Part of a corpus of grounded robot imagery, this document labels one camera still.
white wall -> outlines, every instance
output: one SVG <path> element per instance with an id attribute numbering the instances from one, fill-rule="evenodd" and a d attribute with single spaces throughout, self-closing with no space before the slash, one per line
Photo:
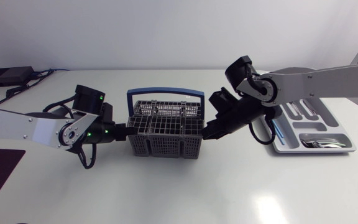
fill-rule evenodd
<path id="1" fill-rule="evenodd" d="M 0 0 L 0 67 L 324 68 L 357 51 L 358 0 Z"/>

utensil organizer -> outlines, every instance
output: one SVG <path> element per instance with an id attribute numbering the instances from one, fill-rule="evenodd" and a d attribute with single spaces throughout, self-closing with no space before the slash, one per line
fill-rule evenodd
<path id="1" fill-rule="evenodd" d="M 303 99 L 280 105 L 283 114 L 274 119 L 276 126 L 282 132 L 283 142 L 279 137 L 273 146 L 280 153 L 313 153 L 313 152 L 353 152 L 355 145 L 345 129 L 327 109 L 319 98 Z M 261 118 L 265 129 L 270 133 L 266 122 Z M 342 148 L 306 147 L 302 140 L 328 140 L 344 144 Z"/>
<path id="2" fill-rule="evenodd" d="M 200 98 L 200 102 L 137 101 L 132 97 L 148 93 L 173 93 Z M 183 157 L 197 159 L 204 128 L 204 93 L 183 88 L 138 88 L 128 90 L 128 127 L 137 134 L 130 135 L 135 156 Z"/>

wire mesh basket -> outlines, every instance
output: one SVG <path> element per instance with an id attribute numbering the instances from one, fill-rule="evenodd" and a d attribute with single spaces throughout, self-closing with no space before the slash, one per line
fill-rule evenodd
<path id="1" fill-rule="evenodd" d="M 137 101 L 132 96 L 146 93 L 174 93 L 197 96 L 200 102 Z M 135 156 L 197 159 L 204 128 L 204 93 L 182 88 L 139 88 L 127 92 L 128 127 Z"/>

white table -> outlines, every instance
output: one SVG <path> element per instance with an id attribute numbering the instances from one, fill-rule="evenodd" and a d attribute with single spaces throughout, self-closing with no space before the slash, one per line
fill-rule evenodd
<path id="1" fill-rule="evenodd" d="M 189 88 L 206 100 L 222 86 L 232 91 L 222 70 L 57 72 L 0 108 L 41 111 L 77 84 L 105 92 L 117 123 L 127 122 L 131 88 Z M 0 148 L 26 150 L 0 191 L 0 223 L 358 223 L 358 106 L 324 102 L 356 152 L 277 154 L 245 127 L 203 141 L 198 160 L 135 157 L 129 141 L 100 144 L 95 166 L 85 170 L 72 153 L 0 140 Z M 215 114 L 206 101 L 206 121 Z M 267 137 L 260 123 L 255 128 Z"/>

gray cutlery tray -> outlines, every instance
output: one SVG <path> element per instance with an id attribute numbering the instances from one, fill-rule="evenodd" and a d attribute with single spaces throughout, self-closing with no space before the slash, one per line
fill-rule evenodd
<path id="1" fill-rule="evenodd" d="M 283 114 L 274 119 L 284 136 L 284 144 L 279 140 L 278 136 L 276 136 L 272 143 L 277 152 L 322 153 L 354 152 L 356 150 L 345 129 L 319 98 L 303 99 L 292 103 L 296 105 L 298 111 L 291 104 L 286 103 L 280 105 Z M 263 118 L 261 118 L 261 121 L 265 129 L 270 133 Z M 342 148 L 305 147 L 301 142 L 301 140 L 323 139 L 334 139 L 337 142 L 345 144 L 345 146 Z"/>

